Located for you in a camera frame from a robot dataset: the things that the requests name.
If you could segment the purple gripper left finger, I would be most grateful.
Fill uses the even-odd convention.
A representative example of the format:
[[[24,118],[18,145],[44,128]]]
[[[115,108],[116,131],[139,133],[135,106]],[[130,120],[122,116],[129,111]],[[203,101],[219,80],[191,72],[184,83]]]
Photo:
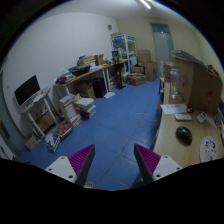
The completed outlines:
[[[94,156],[95,145],[91,144],[69,157],[60,156],[46,168],[46,171],[83,187]]]

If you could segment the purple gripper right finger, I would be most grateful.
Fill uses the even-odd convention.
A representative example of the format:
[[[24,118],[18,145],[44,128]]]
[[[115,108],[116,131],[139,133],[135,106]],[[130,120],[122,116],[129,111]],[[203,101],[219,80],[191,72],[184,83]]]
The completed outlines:
[[[139,144],[134,145],[134,156],[145,184],[157,181],[182,169],[168,155],[160,156]]]

